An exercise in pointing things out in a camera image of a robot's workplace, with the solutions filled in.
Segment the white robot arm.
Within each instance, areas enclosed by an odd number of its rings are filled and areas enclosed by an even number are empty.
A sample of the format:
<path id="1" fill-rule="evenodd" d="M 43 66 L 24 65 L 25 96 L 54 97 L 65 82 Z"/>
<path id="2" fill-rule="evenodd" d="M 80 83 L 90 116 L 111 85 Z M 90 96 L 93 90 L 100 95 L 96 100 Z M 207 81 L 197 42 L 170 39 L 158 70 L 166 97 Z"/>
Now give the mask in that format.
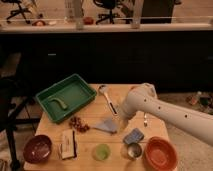
<path id="1" fill-rule="evenodd" d="M 142 111 L 213 146 L 213 116 L 159 100 L 153 84 L 143 83 L 132 88 L 118 106 L 118 111 L 125 124 Z"/>

